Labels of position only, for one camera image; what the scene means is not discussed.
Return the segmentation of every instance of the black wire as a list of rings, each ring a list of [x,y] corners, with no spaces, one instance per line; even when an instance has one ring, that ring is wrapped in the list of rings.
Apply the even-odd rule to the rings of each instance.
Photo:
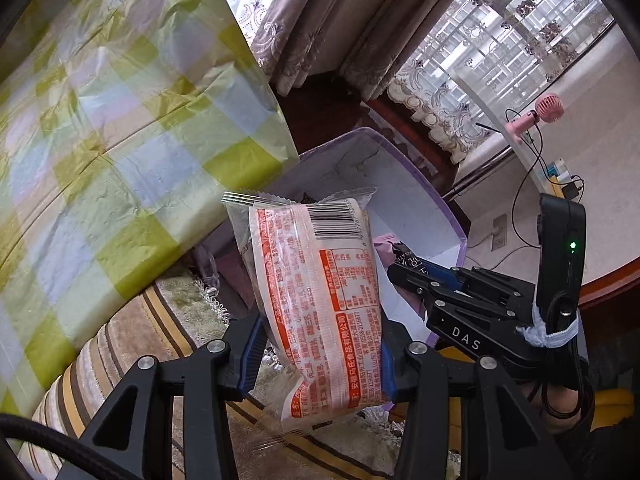
[[[466,255],[465,255],[465,258],[466,258],[467,260],[471,260],[473,263],[475,263],[478,267],[481,267],[482,269],[485,269],[485,270],[494,270],[494,269],[497,269],[498,267],[500,267],[500,266],[504,263],[504,261],[505,261],[509,256],[511,256],[513,253],[516,253],[516,252],[517,252],[517,251],[519,251],[520,249],[526,249],[527,247],[529,247],[529,246],[521,245],[520,247],[516,247],[514,250],[510,251],[509,253],[507,253],[507,254],[506,254],[506,256],[504,256],[504,257],[503,257],[503,258],[502,258],[498,263],[496,263],[493,267],[485,267],[485,266],[482,266],[482,265],[480,265],[478,262],[476,262],[473,258],[471,258],[470,256],[466,256]]]
[[[512,108],[507,108],[504,111],[504,117],[507,119],[507,122],[509,122],[509,117],[507,115],[507,112],[509,112],[509,111],[515,112],[518,115],[520,115],[520,113],[516,112],[516,110],[513,110]],[[518,195],[520,194],[520,190],[522,189],[522,186],[524,186],[524,183],[525,183],[527,177],[529,176],[529,173],[531,173],[533,168],[536,167],[536,164],[538,163],[539,160],[540,160],[540,155],[536,158],[536,160],[533,162],[532,166],[529,168],[529,171],[527,171],[527,173],[525,174],[524,178],[522,179],[522,182],[520,183],[520,185],[518,186],[518,190],[516,191],[516,196],[513,197],[513,203],[511,204],[511,227],[513,227],[513,232],[516,233],[516,236],[520,239],[520,241],[522,241],[522,243],[524,243],[525,245],[528,245],[529,247],[533,247],[534,249],[539,249],[540,246],[537,246],[537,245],[534,245],[534,244],[530,244],[522,236],[520,236],[520,233],[516,229],[516,222],[513,219],[513,212],[516,209],[516,200],[518,199]]]
[[[545,324],[547,327],[551,326],[551,323],[554,320],[554,316],[556,314],[556,305],[565,296],[566,296],[566,291],[561,290],[551,299],[551,302],[549,303],[549,308],[546,311]],[[569,342],[569,345],[570,345],[569,352],[574,361],[575,373],[578,377],[578,399],[577,399],[577,402],[575,403],[575,408],[570,412],[568,413],[558,412],[551,405],[551,403],[549,403],[549,398],[548,398],[549,383],[545,381],[542,384],[542,404],[545,407],[548,414],[551,415],[553,418],[560,418],[560,419],[571,418],[572,416],[577,415],[577,413],[580,412],[580,410],[582,409],[582,399],[584,397],[584,381],[582,378],[582,369],[580,368],[580,357],[578,355],[577,337],[574,337],[573,339],[571,339],[571,341]]]
[[[0,434],[0,478],[2,480],[33,480],[2,434]]]
[[[536,147],[536,143],[534,142],[533,138],[531,137],[531,135],[529,134],[529,131],[527,130],[527,134],[529,135],[529,140],[531,141],[531,144],[529,144],[526,140],[525,140],[525,144],[527,145],[527,147],[532,151],[532,153],[534,155],[538,155],[540,157],[540,167],[542,168],[542,173],[544,174],[545,178],[552,184],[555,184],[556,186],[568,186],[569,184],[575,184],[576,182],[582,182],[582,187],[580,188],[580,190],[584,189],[584,179],[580,176],[580,175],[570,175],[571,176],[571,181],[570,182],[565,182],[563,184],[561,184],[560,182],[554,182],[553,180],[551,180],[551,178],[549,177],[548,173],[546,172],[546,168],[548,168],[548,165],[546,164],[546,160],[545,158],[542,156],[542,150],[545,147],[545,143],[544,140],[542,139],[542,132],[540,131],[540,128],[537,124],[534,125],[536,127],[536,130],[538,131],[538,135],[540,136],[540,151],[538,151],[537,147]]]
[[[97,480],[140,480],[137,475],[107,459],[96,450],[28,418],[0,413],[0,433],[5,438],[30,442],[71,462]]]
[[[509,122],[509,116],[507,114],[507,112],[513,112],[515,113],[518,117],[520,117],[520,113],[512,108],[507,108],[504,111],[504,117],[507,119],[507,122]],[[558,182],[553,182],[547,172],[546,172],[546,168],[547,168],[547,164],[545,159],[542,157],[542,150],[544,148],[544,140],[542,138],[542,132],[540,131],[540,128],[538,126],[538,124],[535,124],[536,130],[538,131],[538,135],[540,136],[540,150],[538,151],[538,149],[536,148],[535,142],[533,141],[533,138],[531,137],[531,134],[529,133],[529,131],[527,130],[527,135],[529,136],[529,140],[531,142],[531,144],[529,144],[526,140],[525,140],[525,144],[529,147],[529,149],[533,152],[534,155],[536,155],[536,160],[534,161],[533,165],[529,168],[529,171],[527,171],[527,174],[524,176],[524,179],[522,180],[522,182],[520,183],[520,187],[518,188],[518,191],[516,192],[516,196],[513,199],[513,205],[511,206],[511,224],[513,226],[513,231],[516,233],[516,236],[522,240],[524,243],[526,243],[527,245],[531,246],[531,247],[535,247],[531,244],[529,244],[525,239],[523,239],[520,234],[518,234],[518,231],[516,230],[516,225],[515,222],[513,221],[513,211],[516,205],[516,200],[518,199],[518,194],[520,193],[520,189],[522,188],[525,180],[527,179],[527,177],[529,176],[529,173],[531,173],[531,170],[533,170],[533,168],[535,168],[537,163],[540,163],[540,166],[542,167],[542,173],[545,175],[545,178],[552,184],[556,184],[559,186],[567,186],[568,184],[571,183],[575,183],[575,182],[582,182],[582,187],[580,188],[580,198],[578,199],[578,203],[580,203],[580,200],[582,199],[582,194],[584,193],[584,179],[580,176],[580,175],[571,175],[571,182],[566,182],[564,184],[560,184]],[[551,321],[553,314],[555,312],[556,309],[556,303],[565,296],[565,291],[561,291],[558,294],[556,294],[554,296],[554,298],[552,299],[551,303],[549,304],[549,309],[547,311],[547,315],[546,315],[546,325],[549,326],[549,322]],[[558,412],[553,406],[551,406],[551,404],[549,403],[549,399],[548,399],[548,382],[547,381],[543,381],[539,384],[536,384],[536,387],[532,390],[532,392],[529,394],[529,401],[533,400],[533,398],[536,396],[538,389],[540,388],[540,386],[542,386],[542,392],[541,392],[541,396],[542,396],[542,403],[543,406],[545,407],[546,411],[549,413],[549,415],[551,415],[554,418],[559,418],[559,419],[567,419],[567,418],[571,418],[572,416],[577,415],[580,410],[582,409],[582,400],[584,398],[584,378],[582,376],[582,369],[580,367],[580,357],[578,355],[578,347],[577,347],[577,342],[576,342],[576,337],[574,337],[570,342],[570,348],[569,348],[569,352],[572,355],[572,358],[574,360],[574,367],[575,367],[575,371],[576,371],[576,375],[578,377],[578,399],[575,405],[575,408],[573,410],[571,410],[569,413],[563,413],[563,412]]]

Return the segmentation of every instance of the yellow object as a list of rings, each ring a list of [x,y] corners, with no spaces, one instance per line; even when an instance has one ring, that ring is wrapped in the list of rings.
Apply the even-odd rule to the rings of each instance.
[[[595,403],[591,431],[604,426],[613,426],[623,418],[634,415],[634,396],[624,388],[596,392]]]
[[[554,190],[555,196],[560,198],[564,198],[564,193],[562,192],[562,186],[558,183],[558,178],[554,175],[549,180],[552,181],[551,187]]]
[[[457,348],[449,347],[440,350],[440,355],[457,361],[473,360]],[[591,431],[604,426],[613,426],[623,418],[634,414],[634,396],[628,390],[616,388],[595,393],[595,412]],[[462,442],[462,419],[460,414],[460,398],[449,399],[449,449],[460,450]]]

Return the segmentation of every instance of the checkered plastic bag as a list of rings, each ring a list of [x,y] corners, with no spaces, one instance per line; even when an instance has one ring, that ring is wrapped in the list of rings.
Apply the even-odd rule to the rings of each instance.
[[[0,411],[31,415],[226,190],[297,153],[225,0],[34,0],[0,80]]]

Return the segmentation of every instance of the nutrition label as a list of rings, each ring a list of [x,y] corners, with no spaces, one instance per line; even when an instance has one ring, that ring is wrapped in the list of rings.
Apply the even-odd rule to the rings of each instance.
[[[323,413],[329,420],[382,401],[378,283],[362,213],[352,200],[312,215],[307,207],[250,211],[265,311],[301,375],[283,422]]]

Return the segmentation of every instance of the human hand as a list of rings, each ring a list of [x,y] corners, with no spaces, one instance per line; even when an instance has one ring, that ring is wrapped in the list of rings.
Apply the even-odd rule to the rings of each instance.
[[[536,383],[526,383],[523,384],[520,389],[528,399],[535,386]],[[571,413],[578,403],[578,392],[565,388],[564,386],[555,386],[550,384],[547,389],[547,399],[549,405],[551,405],[556,412]],[[531,399],[531,405],[537,412],[539,412],[540,419],[551,434],[562,433],[563,431],[570,430],[580,422],[580,412],[576,413],[571,418],[555,418],[551,415],[545,409],[545,405],[542,402],[542,388],[539,388],[536,396]]]

